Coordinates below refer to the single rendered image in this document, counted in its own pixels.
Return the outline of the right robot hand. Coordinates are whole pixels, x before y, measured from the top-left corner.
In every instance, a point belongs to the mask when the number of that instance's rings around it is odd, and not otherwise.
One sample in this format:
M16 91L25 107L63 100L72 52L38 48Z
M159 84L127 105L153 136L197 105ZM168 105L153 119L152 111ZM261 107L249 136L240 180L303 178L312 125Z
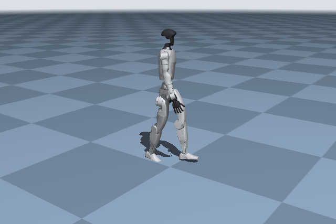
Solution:
M174 94L174 95L175 95L175 97L176 97L176 94ZM170 98L170 99L171 99L171 98ZM183 111L183 109L181 108L181 105L182 105L183 107L185 107L185 106L177 100L177 97L176 97L176 99L171 100L171 101L173 102L172 106L173 106L173 108L174 108L174 112L176 113L176 111L177 111L177 113L179 113L179 112L181 113L181 110ZM175 110L175 108L176 108L176 110ZM179 112L178 112L177 108L178 108ZM181 109L181 110L180 110L180 109Z

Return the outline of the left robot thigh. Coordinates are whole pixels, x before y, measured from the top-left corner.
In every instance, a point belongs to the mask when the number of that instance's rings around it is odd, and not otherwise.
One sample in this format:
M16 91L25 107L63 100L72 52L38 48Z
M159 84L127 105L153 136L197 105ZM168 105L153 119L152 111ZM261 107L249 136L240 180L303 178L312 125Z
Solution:
M182 97L181 97L181 95L180 95L180 93L177 89L174 89L174 94L176 94L177 100L184 105L184 101L183 101L183 99L182 99ZM176 114L178 116L178 120L175 121L174 126L177 129L182 129L184 127L184 123L186 121L185 107L183 107L181 105L181 108L183 109L183 111L180 109L181 113L179 112L178 108L177 108L177 110L178 110L179 113L177 113L177 111L176 111ZM176 110L176 108L175 108L175 110Z

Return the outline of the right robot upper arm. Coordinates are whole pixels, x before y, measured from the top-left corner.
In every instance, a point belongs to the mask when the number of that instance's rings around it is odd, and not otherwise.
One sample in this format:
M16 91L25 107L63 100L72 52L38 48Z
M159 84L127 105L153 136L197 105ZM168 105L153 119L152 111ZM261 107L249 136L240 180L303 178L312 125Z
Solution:
M167 51L164 51L162 53L160 53L160 60L161 60L161 64L162 64L162 72L163 72L163 78L165 76L165 74L169 74L171 76L172 79L172 74L168 73L169 70L169 53Z

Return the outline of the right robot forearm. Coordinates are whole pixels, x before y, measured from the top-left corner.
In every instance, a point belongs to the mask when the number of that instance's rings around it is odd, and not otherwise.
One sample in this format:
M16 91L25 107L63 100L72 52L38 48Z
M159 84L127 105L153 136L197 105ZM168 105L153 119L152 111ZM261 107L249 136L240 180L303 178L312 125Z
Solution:
M165 74L164 83L166 85L166 88L168 90L168 94L170 95L171 100L176 99L174 95L173 85L172 85L173 82L171 81L171 76L169 74Z

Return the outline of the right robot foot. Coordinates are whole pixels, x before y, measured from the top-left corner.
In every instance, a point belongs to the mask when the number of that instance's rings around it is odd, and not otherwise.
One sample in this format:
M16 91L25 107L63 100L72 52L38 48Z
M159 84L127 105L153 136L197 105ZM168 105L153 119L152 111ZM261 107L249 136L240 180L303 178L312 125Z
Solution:
M148 157L149 159L153 160L153 161L156 161L156 162L160 162L161 159L159 159L156 154L149 154L149 151L146 152L145 154L146 157Z

